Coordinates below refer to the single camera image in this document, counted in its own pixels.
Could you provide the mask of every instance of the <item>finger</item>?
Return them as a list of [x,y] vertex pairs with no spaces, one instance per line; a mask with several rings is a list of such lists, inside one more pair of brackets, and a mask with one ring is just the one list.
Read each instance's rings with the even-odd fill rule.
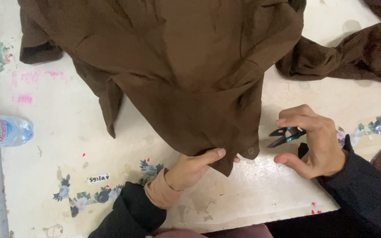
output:
[[278,127],[299,127],[304,130],[317,130],[323,126],[321,118],[292,115],[276,121]]
[[279,118],[286,118],[293,115],[299,115],[299,116],[316,116],[317,114],[311,109],[310,106],[307,104],[299,105],[294,108],[288,108],[283,111],[281,111],[278,114]]
[[295,170],[299,176],[305,179],[312,179],[317,176],[312,167],[305,164],[294,154],[278,154],[276,157],[274,157],[274,162],[286,165],[287,167]]
[[208,164],[212,164],[215,161],[223,158],[226,155],[225,149],[212,149],[207,151],[205,154],[194,157],[195,161],[198,161],[199,166],[204,166]]

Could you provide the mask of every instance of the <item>plastic bottle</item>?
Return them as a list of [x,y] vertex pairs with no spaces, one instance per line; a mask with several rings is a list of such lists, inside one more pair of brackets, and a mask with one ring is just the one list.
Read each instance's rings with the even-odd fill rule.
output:
[[19,146],[33,138],[33,125],[12,116],[0,116],[0,147]]

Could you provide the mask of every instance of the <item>white table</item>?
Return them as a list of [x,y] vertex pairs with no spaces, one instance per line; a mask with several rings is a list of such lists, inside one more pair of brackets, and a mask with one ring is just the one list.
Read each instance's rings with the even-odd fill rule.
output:
[[[304,18],[303,35],[323,45],[379,22],[359,0],[308,0]],[[76,74],[70,57],[25,65],[18,60],[21,36],[17,2],[0,0],[0,114],[23,117],[35,125],[33,140],[2,149],[9,229],[15,237],[87,237],[111,211],[116,193],[105,203],[90,205],[80,197],[105,201],[95,196],[101,187],[137,182],[159,163],[172,165],[178,153],[127,98],[115,125],[117,138],[111,138],[97,97]],[[163,226],[207,232],[337,209],[314,181],[273,162],[279,152],[296,152],[301,140],[266,149],[279,111],[303,103],[352,132],[358,123],[381,115],[381,84],[332,78],[288,81],[270,68],[262,94],[260,155],[236,164],[230,177],[209,170],[168,211]],[[381,149],[381,136],[360,138],[355,149],[369,159]],[[144,160],[149,167],[142,171]],[[105,173],[108,180],[88,183],[87,178]],[[76,198],[72,205],[80,210],[74,218],[67,197],[53,199],[53,194],[66,192],[60,191],[63,179],[69,179],[69,197]]]

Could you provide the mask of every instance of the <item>shirt cuff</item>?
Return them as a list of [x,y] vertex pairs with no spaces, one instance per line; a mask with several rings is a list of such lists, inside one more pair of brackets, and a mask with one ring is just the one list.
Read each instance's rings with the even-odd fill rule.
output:
[[148,182],[145,187],[145,194],[155,206],[161,209],[168,209],[173,206],[182,195],[182,192],[174,191],[168,186],[164,175],[168,172],[168,169],[164,168],[155,178],[154,181]]

